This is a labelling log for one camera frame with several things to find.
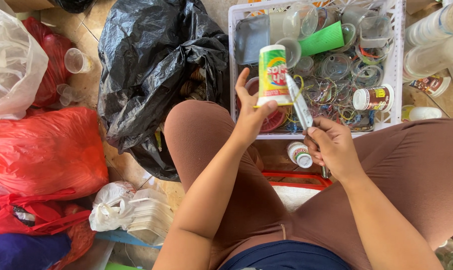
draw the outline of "red plastic stool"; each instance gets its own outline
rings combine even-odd
[[[261,173],[264,176],[280,176],[280,177],[316,179],[321,183],[321,184],[309,184],[309,183],[270,182],[270,184],[272,186],[302,187],[302,188],[309,188],[309,189],[316,189],[316,190],[324,190],[324,189],[326,189],[326,187],[333,184],[332,181],[330,181],[330,179],[323,178],[321,173],[316,173],[316,172],[264,169]]]

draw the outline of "brown leggings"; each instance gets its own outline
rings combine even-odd
[[[165,138],[185,192],[234,126],[228,111],[212,102],[188,100],[171,110]],[[432,249],[453,235],[453,119],[407,122],[354,142],[367,175]],[[245,152],[214,238],[210,269],[245,249],[282,239],[329,249],[354,270],[371,269],[339,182],[288,213]]]

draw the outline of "person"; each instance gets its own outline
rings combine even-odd
[[[154,270],[440,270],[433,250],[453,235],[453,119],[412,121],[352,139],[315,118],[313,161],[338,180],[285,210],[249,146],[270,101],[235,89],[236,125],[208,101],[176,105],[165,140],[186,191]]]

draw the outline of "black garbage bag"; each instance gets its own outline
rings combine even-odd
[[[55,3],[68,13],[82,13],[93,0],[55,0]]]
[[[98,53],[97,110],[107,142],[153,176],[179,181],[163,135],[159,151],[154,133],[198,66],[206,71],[206,99],[227,108],[228,35],[200,0],[118,0]]]

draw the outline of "stacked plastic cups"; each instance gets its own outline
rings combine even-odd
[[[403,82],[428,77],[450,66],[453,66],[453,36],[407,52],[403,59]]]
[[[453,36],[453,3],[405,29],[405,51]]]
[[[151,246],[161,246],[173,222],[167,196],[154,189],[137,191],[128,202],[135,206],[127,233]]]

